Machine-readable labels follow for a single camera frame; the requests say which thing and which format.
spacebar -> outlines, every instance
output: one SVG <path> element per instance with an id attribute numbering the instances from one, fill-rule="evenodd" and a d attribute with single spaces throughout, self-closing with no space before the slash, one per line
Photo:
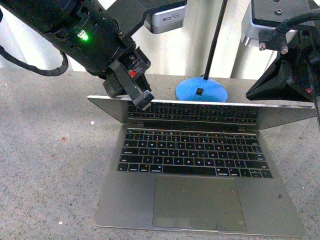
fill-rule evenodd
<path id="1" fill-rule="evenodd" d="M 187 175 L 216 175 L 214 167 L 196 167 L 196 166 L 163 166 L 164 174 L 187 174 Z"/>

black pole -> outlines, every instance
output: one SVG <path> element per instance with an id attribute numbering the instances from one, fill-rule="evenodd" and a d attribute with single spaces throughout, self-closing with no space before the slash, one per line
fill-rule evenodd
<path id="1" fill-rule="evenodd" d="M 205 74 L 204 74 L 204 78 L 203 78 L 204 80 L 208 80 L 208 78 L 209 78 L 209 73 L 210 73 L 212 61 L 214 59 L 215 50 L 216 50 L 216 46 L 217 46 L 217 42 L 218 42 L 218 36 L 219 36 L 219 33 L 220 33 L 222 21 L 224 19 L 225 11 L 226 11 L 226 8 L 227 8 L 227 2 L 228 2 L 228 0 L 223 0 L 223 2 L 222 2 L 222 6 L 221 6 L 219 18 L 218 18 L 218 23 L 216 25 L 214 37 L 213 37 L 213 40 L 212 40 L 212 43 L 211 43 L 208 62 L 206 63 Z"/>

green led light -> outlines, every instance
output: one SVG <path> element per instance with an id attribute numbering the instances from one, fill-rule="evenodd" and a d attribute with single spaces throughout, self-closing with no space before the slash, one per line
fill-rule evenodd
<path id="1" fill-rule="evenodd" d="M 88 41 L 89 36 L 87 34 L 83 35 L 83 37 L 81 38 L 83 41 Z"/>

black cable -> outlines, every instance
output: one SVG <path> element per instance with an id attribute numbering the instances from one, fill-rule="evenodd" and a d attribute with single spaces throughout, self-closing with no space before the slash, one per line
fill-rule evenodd
<path id="1" fill-rule="evenodd" d="M 276 29 L 279 33 L 286 34 L 294 26 L 314 20 L 320 20 L 320 9 L 309 10 L 290 19 L 284 20 L 276 27 Z"/>
<path id="2" fill-rule="evenodd" d="M 29 65 L 23 61 L 16 59 L 14 56 L 6 52 L 6 50 L 0 45 L 0 55 L 4 57 L 6 60 L 8 60 L 9 62 L 15 65 L 18 65 L 21 68 L 24 68 L 26 70 L 32 71 L 36 74 L 40 74 L 46 77 L 57 77 L 64 74 L 67 71 L 69 67 L 67 55 L 62 51 L 60 51 L 60 54 L 63 57 L 62 65 L 60 67 L 57 67 L 56 69 L 52 69 L 52 70 L 42 70 L 37 68 L 36 66 Z"/>
<path id="3" fill-rule="evenodd" d="M 226 12 L 227 3 L 228 3 L 228 0 L 223 0 L 223 2 L 222 2 L 222 6 L 221 6 L 218 22 L 217 22 L 217 25 L 216 25 L 216 28 L 215 28 L 215 33 L 214 33 L 213 40 L 212 40 L 212 43 L 211 43 L 208 62 L 206 63 L 205 74 L 204 74 L 204 78 L 203 78 L 204 80 L 208 80 L 208 78 L 209 78 L 209 73 L 210 73 L 212 61 L 214 59 L 215 50 L 216 50 L 217 42 L 218 42 L 218 36 L 219 36 L 221 25 L 222 25 L 222 21 L 224 19 L 224 15 L 225 15 L 225 12 Z"/>

blue lamp base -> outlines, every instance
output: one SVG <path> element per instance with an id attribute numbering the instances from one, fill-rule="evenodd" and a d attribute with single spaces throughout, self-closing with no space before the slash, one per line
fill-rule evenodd
<path id="1" fill-rule="evenodd" d="M 204 80 L 203 76 L 189 78 L 178 84 L 175 97 L 179 101 L 226 103 L 228 93 L 215 80 Z"/>

